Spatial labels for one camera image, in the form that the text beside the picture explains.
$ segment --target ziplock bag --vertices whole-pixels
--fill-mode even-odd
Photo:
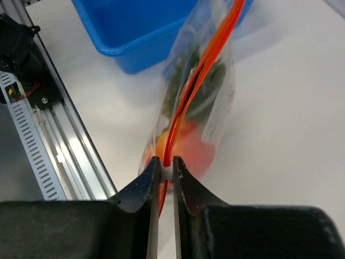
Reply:
[[[234,96],[229,35],[243,5],[244,0],[199,0],[180,29],[162,72],[162,107],[139,173],[152,156],[159,156],[164,166],[181,156],[197,179],[209,170]]]

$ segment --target blue plastic bin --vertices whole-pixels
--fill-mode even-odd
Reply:
[[[254,0],[247,0],[238,24]],[[128,74],[168,57],[197,0],[72,0],[96,49]]]

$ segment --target white surface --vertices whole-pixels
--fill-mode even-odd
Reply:
[[[121,189],[137,175],[161,65],[122,73],[69,0],[28,11]],[[318,206],[345,237],[345,21],[321,0],[256,0],[234,39],[237,94],[204,183],[229,203]],[[171,258],[173,243],[163,249]]]

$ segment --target plastic bag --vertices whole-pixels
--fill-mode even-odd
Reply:
[[[181,103],[181,96],[191,94],[191,91],[185,93],[186,85],[234,2],[199,0],[180,29],[163,69],[165,95],[152,135],[144,149],[139,173],[152,156],[159,156],[163,160],[177,107],[186,105],[185,102]],[[205,175],[215,159],[217,146],[229,119],[234,90],[234,61],[229,39],[191,100],[170,152],[170,159],[181,156],[197,179]]]

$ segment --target metal frame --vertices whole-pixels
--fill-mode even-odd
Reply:
[[[0,72],[0,90],[2,90],[7,107],[12,116],[25,153],[35,174],[38,185],[45,200],[66,200],[67,196],[55,174],[50,157],[45,148],[36,125],[32,120],[25,100],[10,103],[5,87],[16,82],[16,78],[8,73]]]
[[[27,26],[33,25],[20,0],[0,0],[1,9],[15,21]],[[105,200],[117,192],[116,188],[90,141],[41,38],[37,35],[34,41],[64,98],[63,104],[54,105],[51,110],[31,111],[52,167],[68,199]]]

